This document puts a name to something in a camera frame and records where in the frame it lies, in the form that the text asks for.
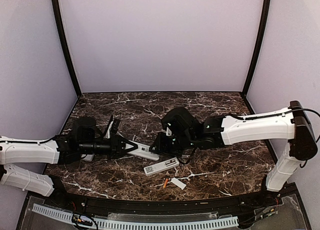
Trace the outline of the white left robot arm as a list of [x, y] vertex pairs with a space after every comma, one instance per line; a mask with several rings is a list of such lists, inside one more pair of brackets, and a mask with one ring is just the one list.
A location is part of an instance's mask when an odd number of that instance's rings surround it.
[[56, 136], [52, 139], [16, 140], [3, 137], [0, 141], [0, 183], [32, 191], [49, 197], [60, 208], [71, 203], [70, 196], [57, 187], [57, 181], [48, 175], [37, 174], [18, 167], [17, 163], [71, 164], [84, 155], [106, 155], [118, 158], [138, 145], [119, 135], [111, 138], [76, 140], [73, 137]]

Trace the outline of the white remote with buttons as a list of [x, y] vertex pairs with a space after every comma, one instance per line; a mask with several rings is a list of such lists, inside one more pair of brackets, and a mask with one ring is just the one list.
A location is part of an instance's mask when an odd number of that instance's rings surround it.
[[152, 153], [149, 151], [149, 146], [142, 144], [142, 143], [138, 143], [138, 142], [134, 142], [133, 143], [137, 144], [138, 148], [128, 152], [128, 154], [133, 155], [133, 156], [138, 156], [138, 157], [142, 157], [148, 160], [153, 160], [153, 161], [158, 161], [160, 156], [158, 154]]

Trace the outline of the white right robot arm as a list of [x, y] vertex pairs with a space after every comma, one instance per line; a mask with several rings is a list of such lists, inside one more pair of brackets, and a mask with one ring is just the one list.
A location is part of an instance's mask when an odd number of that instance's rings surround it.
[[170, 110], [162, 119], [160, 132], [150, 152], [181, 157], [185, 150], [224, 148], [236, 143], [282, 139], [286, 145], [275, 167], [265, 177], [263, 190], [255, 196], [260, 207], [267, 206], [297, 168], [316, 156], [319, 138], [299, 101], [268, 113], [246, 116], [212, 116], [198, 121], [184, 107]]

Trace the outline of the white battery cover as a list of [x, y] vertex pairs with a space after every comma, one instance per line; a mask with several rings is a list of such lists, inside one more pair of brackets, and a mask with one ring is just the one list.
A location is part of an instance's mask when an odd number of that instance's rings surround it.
[[186, 187], [186, 184], [184, 184], [182, 181], [180, 181], [177, 178], [172, 178], [171, 183], [173, 183], [174, 185], [176, 185], [177, 187], [179, 187], [182, 190], [184, 190]]

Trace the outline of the slim white remote with QR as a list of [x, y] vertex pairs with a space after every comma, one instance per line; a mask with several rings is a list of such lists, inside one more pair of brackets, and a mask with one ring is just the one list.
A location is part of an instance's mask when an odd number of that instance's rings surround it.
[[179, 166], [179, 164], [180, 163], [179, 163], [178, 159], [175, 157], [175, 158], [171, 158], [171, 159], [144, 167], [143, 170], [144, 170], [144, 173], [146, 174], [146, 176], [150, 176], [150, 175], [154, 175], [154, 174], [175, 168], [175, 167]]

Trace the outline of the orange battery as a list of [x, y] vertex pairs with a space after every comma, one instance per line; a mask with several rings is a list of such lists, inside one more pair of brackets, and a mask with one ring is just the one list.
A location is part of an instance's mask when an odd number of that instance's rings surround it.
[[165, 179], [165, 182], [164, 182], [164, 184], [163, 184], [163, 188], [166, 188], [166, 186], [167, 186], [167, 184], [168, 184], [168, 181], [169, 181], [169, 179], [166, 178], [166, 179]]

